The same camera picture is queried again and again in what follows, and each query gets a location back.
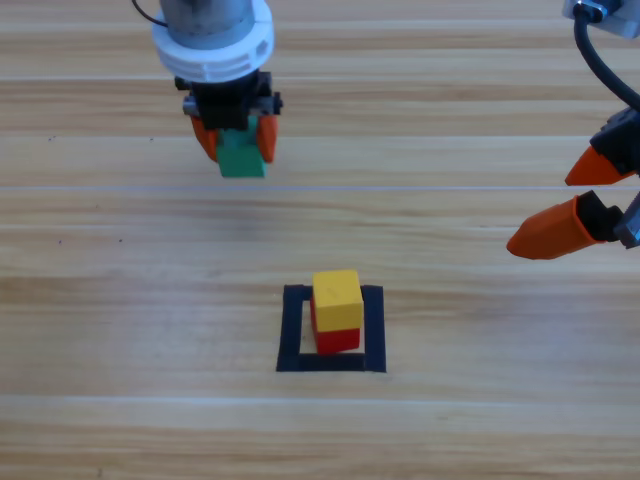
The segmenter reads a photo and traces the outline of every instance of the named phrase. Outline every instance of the black tape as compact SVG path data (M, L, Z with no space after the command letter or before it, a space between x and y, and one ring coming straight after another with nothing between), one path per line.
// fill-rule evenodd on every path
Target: black tape
M384 291L382 287L362 287L364 300L365 353L318 355L300 353L302 307L311 300L312 288L286 285L283 294L282 329L278 372L377 372L386 373Z

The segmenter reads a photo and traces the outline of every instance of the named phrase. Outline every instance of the yellow block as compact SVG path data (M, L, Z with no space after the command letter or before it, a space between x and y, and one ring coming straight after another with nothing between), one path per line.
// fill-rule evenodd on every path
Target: yellow block
M355 270L314 273L313 301L318 332L362 328L364 301Z

